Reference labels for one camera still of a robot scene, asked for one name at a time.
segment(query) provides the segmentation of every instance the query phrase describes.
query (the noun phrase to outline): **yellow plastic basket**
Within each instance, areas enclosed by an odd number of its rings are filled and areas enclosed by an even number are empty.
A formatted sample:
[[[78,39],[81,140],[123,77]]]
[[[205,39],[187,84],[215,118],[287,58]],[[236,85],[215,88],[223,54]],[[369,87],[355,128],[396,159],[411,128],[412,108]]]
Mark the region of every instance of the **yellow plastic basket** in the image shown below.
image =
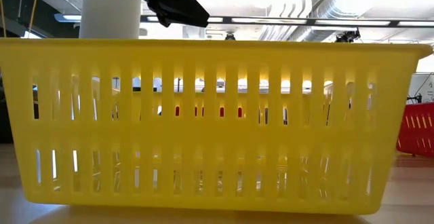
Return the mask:
[[[362,214],[380,206],[410,77],[431,52],[4,39],[0,65],[32,202]]]

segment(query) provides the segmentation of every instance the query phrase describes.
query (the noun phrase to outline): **ceiling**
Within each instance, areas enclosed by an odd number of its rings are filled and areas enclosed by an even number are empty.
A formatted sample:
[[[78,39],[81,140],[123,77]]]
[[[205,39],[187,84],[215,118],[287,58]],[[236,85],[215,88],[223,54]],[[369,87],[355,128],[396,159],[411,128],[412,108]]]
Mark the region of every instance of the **ceiling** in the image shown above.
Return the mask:
[[[80,14],[83,0],[43,0],[63,14]],[[198,0],[211,16],[279,16],[286,13],[290,17],[304,17],[309,13],[310,6],[304,6],[305,0]],[[360,18],[434,18],[434,0],[356,0],[361,3],[369,3],[368,11]],[[142,3],[142,14],[153,14]],[[155,30],[150,37],[157,38],[158,30],[163,29],[148,26],[148,30]],[[207,27],[206,37],[223,39],[225,33],[233,32],[237,39],[257,40],[269,28],[269,26],[249,25],[218,25],[210,24]],[[367,29],[360,28],[361,41],[364,42],[429,42],[434,39],[434,29]]]

